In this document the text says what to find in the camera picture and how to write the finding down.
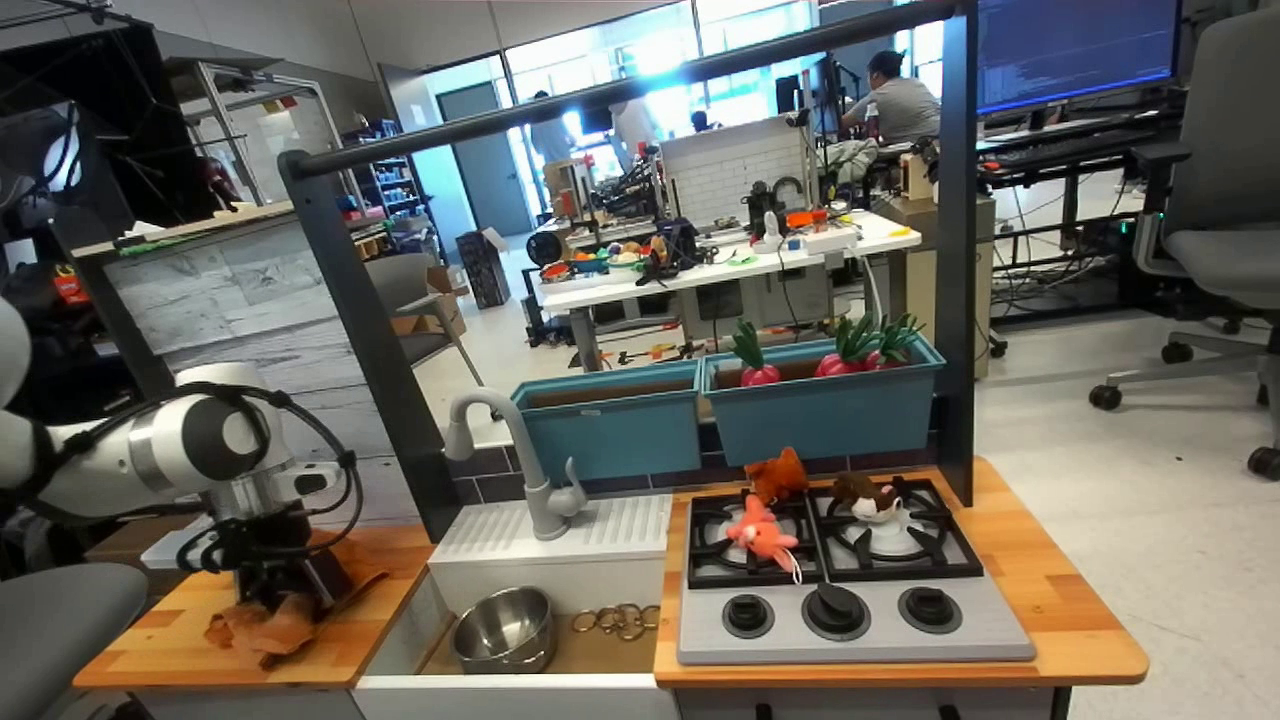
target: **white sink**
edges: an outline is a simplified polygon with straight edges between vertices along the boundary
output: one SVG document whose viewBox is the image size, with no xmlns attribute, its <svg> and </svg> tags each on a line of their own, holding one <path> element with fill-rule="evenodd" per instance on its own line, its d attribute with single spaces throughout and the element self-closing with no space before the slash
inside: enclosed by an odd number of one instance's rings
<svg viewBox="0 0 1280 720">
<path fill-rule="evenodd" d="M 531 584 L 559 611 L 658 604 L 673 496 L 593 499 L 558 539 L 537 539 L 527 503 L 467 503 L 431 553 L 431 584 L 454 611 Z"/>
</svg>

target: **office chair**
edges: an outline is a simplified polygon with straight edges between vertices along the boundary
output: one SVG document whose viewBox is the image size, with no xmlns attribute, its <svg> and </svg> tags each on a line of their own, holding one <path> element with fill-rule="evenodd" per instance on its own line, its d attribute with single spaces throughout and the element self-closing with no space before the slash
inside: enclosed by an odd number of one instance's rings
<svg viewBox="0 0 1280 720">
<path fill-rule="evenodd" d="M 1091 389 L 1097 407 L 1121 407 L 1128 384 L 1220 375 L 1259 368 L 1274 400 L 1274 444 L 1250 457 L 1265 479 L 1280 479 L 1280 7 L 1212 23 L 1199 38 L 1181 143 L 1133 148 L 1149 174 L 1149 214 L 1136 266 L 1154 278 L 1187 278 L 1199 292 L 1265 317 L 1268 344 L 1171 334 L 1164 364 L 1114 372 Z"/>
<path fill-rule="evenodd" d="M 129 564 L 73 564 L 0 581 L 0 718 L 58 718 L 73 675 L 149 607 Z"/>
</svg>

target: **chair wheel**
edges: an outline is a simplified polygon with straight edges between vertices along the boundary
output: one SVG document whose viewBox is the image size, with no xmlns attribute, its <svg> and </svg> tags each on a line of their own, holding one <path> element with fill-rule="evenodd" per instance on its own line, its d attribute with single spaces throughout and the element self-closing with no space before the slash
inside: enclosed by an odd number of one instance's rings
<svg viewBox="0 0 1280 720">
<path fill-rule="evenodd" d="M 1280 449 L 1250 453 L 1250 474 L 1259 477 L 1259 479 L 1280 479 Z"/>
<path fill-rule="evenodd" d="M 1087 394 L 1087 404 L 1114 414 L 1114 407 L 1124 404 L 1124 394 L 1121 394 L 1121 384 L 1097 384 L 1097 389 Z"/>
<path fill-rule="evenodd" d="M 1193 344 L 1181 344 L 1181 339 L 1169 339 L 1164 348 L 1159 348 L 1159 359 L 1164 364 L 1187 364 L 1195 352 L 1193 352 Z"/>
</svg>

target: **storage bin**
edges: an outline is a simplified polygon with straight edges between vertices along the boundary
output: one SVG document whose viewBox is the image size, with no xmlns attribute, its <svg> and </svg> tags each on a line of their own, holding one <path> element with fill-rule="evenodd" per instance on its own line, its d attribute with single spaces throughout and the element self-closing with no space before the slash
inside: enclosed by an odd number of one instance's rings
<svg viewBox="0 0 1280 720">
<path fill-rule="evenodd" d="M 544 474 L 566 479 L 702 469 L 694 364 L 527 380 L 517 389 Z"/>
<path fill-rule="evenodd" d="M 698 384 L 711 404 L 730 465 L 798 449 L 802 457 L 912 453 L 929 444 L 929 414 L 945 358 L 912 335 L 912 364 L 866 375 L 812 375 L 820 344 L 776 344 L 766 359 L 779 384 L 738 389 L 739 364 L 702 364 Z"/>
</svg>

